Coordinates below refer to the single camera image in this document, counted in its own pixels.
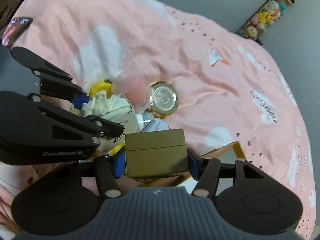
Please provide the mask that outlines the round gold compact mirror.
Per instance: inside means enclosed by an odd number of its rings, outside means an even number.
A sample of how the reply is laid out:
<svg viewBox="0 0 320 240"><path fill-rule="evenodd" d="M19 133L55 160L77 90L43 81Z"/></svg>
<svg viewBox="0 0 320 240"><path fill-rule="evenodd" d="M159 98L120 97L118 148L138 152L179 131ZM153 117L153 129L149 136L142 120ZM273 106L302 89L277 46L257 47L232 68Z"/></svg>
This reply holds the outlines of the round gold compact mirror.
<svg viewBox="0 0 320 240"><path fill-rule="evenodd" d="M151 86L150 105L146 109L158 118L173 115L179 106L180 100L177 90L169 83L159 81Z"/></svg>

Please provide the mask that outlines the clear jar with pink sponge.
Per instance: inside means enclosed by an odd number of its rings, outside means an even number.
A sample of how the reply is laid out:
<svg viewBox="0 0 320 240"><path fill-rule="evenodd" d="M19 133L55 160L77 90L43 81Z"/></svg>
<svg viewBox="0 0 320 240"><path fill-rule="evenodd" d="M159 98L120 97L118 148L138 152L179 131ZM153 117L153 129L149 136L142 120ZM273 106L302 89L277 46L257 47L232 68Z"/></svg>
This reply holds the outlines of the clear jar with pink sponge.
<svg viewBox="0 0 320 240"><path fill-rule="evenodd" d="M153 91L142 73L135 67L126 68L113 81L113 94L123 94L136 113L151 106Z"/></svg>

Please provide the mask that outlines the pink cloud-print bedsheet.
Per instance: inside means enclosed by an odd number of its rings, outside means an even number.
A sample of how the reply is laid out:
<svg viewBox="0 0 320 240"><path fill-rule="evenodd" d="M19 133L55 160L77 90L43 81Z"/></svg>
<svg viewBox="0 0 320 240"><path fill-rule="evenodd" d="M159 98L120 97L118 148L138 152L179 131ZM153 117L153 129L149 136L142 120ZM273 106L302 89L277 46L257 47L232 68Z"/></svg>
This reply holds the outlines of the pink cloud-print bedsheet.
<svg viewBox="0 0 320 240"><path fill-rule="evenodd" d="M254 41L212 20L156 0L25 0L31 17L16 46L72 75L89 90L137 68L148 83L178 92L166 118L199 155L217 156L238 141L245 157L302 201L297 232L309 239L316 220L311 147L297 103L277 63Z"/></svg>

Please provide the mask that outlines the small grey cream jar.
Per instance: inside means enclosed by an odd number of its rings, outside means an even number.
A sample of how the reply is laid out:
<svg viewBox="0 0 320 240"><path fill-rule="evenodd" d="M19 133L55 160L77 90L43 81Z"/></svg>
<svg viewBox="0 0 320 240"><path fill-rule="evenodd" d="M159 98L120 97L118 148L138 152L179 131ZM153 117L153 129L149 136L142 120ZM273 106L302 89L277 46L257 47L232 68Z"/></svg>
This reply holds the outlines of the small grey cream jar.
<svg viewBox="0 0 320 240"><path fill-rule="evenodd" d="M140 127L140 130L142 131L148 124L155 119L155 116L152 113L148 112L142 112L136 114L136 118Z"/></svg>

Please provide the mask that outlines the white printed carton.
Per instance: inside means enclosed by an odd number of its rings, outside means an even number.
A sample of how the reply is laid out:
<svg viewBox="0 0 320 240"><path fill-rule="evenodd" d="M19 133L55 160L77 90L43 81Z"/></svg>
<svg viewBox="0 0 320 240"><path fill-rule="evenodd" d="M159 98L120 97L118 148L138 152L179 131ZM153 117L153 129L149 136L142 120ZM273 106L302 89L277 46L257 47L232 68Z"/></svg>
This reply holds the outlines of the white printed carton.
<svg viewBox="0 0 320 240"><path fill-rule="evenodd" d="M112 95L111 98L117 98L117 104L115 105L117 109L106 113L103 118L124 126L124 130L116 138L100 137L100 146L98 147L100 153L110 152L113 148L125 142L125 135L141 131L135 111L127 98L123 94Z"/></svg>

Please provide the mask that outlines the dark shiny phone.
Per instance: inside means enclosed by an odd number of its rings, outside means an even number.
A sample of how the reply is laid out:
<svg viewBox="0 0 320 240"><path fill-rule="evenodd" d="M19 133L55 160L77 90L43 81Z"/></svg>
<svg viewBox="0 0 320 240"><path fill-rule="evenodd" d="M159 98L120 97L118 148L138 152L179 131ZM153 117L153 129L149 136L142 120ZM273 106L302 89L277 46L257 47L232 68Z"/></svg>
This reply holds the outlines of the dark shiny phone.
<svg viewBox="0 0 320 240"><path fill-rule="evenodd" d="M2 35L2 45L11 48L17 39L28 29L33 22L31 17L15 17L6 27Z"/></svg>

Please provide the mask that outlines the gold cardboard box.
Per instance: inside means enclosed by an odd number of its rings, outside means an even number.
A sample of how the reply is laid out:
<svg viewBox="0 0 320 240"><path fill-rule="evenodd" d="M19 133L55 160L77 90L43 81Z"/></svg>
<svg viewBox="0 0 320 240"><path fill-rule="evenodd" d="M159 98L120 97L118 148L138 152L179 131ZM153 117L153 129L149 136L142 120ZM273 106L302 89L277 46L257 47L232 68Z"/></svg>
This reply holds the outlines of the gold cardboard box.
<svg viewBox="0 0 320 240"><path fill-rule="evenodd" d="M127 134L125 136L126 175L134 179L165 178L188 170L184 131Z"/></svg>

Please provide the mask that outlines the white red mint tin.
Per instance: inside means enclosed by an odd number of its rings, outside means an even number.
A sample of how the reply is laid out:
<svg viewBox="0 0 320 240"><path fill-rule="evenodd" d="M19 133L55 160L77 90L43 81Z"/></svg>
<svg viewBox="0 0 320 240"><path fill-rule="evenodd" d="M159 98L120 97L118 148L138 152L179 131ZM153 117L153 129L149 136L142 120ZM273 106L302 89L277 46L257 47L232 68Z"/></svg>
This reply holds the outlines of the white red mint tin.
<svg viewBox="0 0 320 240"><path fill-rule="evenodd" d="M160 118L151 120L147 126L142 130L143 133L146 132L158 132L158 131L168 131L170 126Z"/></svg>

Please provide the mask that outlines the plush toy hanging column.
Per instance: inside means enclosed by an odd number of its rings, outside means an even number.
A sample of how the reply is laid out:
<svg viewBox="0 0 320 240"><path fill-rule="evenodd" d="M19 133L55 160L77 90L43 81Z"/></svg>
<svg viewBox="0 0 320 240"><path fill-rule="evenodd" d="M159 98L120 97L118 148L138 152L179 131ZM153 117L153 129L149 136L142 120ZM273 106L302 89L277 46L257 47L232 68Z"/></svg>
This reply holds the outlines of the plush toy hanging column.
<svg viewBox="0 0 320 240"><path fill-rule="evenodd" d="M236 34L262 46L262 35L283 17L294 3L295 0L267 0Z"/></svg>

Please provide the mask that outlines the yellow round container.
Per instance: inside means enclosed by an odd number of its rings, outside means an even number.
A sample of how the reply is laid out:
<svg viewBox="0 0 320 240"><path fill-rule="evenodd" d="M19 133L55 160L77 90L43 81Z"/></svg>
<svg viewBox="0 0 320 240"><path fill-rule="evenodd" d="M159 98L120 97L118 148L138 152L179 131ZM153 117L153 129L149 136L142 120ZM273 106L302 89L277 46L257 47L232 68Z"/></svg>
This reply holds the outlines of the yellow round container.
<svg viewBox="0 0 320 240"><path fill-rule="evenodd" d="M98 92L105 91L107 98L110 98L113 94L112 83L109 80L99 80L97 81L89 91L89 96L94 97Z"/></svg>

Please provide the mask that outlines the white crumpled cloth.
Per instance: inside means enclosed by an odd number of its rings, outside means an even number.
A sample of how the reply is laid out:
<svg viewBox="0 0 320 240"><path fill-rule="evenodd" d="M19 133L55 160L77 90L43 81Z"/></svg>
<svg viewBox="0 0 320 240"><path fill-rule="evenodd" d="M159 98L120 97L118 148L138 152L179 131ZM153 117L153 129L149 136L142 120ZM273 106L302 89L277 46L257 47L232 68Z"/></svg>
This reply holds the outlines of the white crumpled cloth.
<svg viewBox="0 0 320 240"><path fill-rule="evenodd" d="M106 92L100 91L88 103L84 103L80 110L83 117L93 115L105 120L113 119L127 113L131 109L130 103L120 95L111 95L107 98Z"/></svg>

